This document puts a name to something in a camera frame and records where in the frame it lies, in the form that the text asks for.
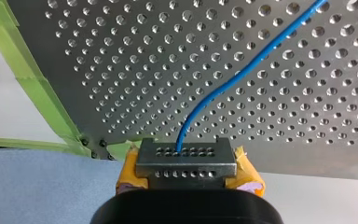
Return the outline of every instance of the black plastic part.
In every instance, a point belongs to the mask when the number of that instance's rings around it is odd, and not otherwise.
[[[101,206],[91,224],[283,224],[264,199],[234,189],[144,190],[119,194]]]

